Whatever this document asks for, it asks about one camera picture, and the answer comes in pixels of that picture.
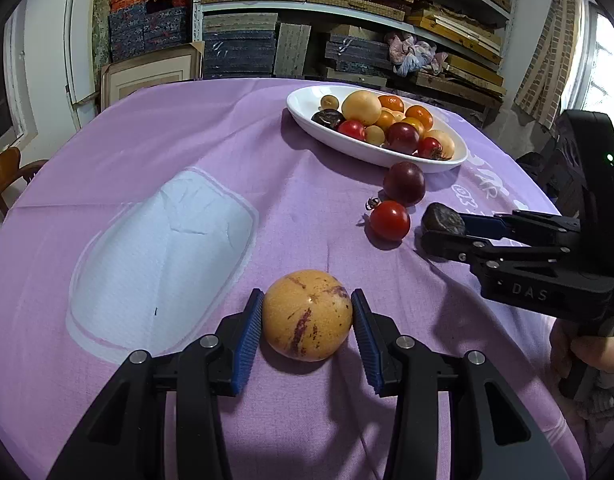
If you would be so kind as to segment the grey knit sleeve forearm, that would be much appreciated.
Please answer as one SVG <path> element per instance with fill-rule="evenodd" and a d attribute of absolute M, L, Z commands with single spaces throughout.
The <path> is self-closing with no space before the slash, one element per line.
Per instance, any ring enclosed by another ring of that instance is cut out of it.
<path fill-rule="evenodd" d="M 577 411 L 586 422 L 588 462 L 596 468 L 614 443 L 614 374 L 599 372 Z"/>

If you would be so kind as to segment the person right hand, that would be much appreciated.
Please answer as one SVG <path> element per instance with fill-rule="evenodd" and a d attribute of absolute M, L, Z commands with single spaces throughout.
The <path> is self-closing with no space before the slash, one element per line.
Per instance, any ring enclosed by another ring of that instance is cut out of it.
<path fill-rule="evenodd" d="M 549 336 L 551 367 L 560 378 L 569 376 L 574 359 L 614 374 L 614 320 L 604 324 L 600 335 L 584 335 L 577 324 L 556 319 Z"/>

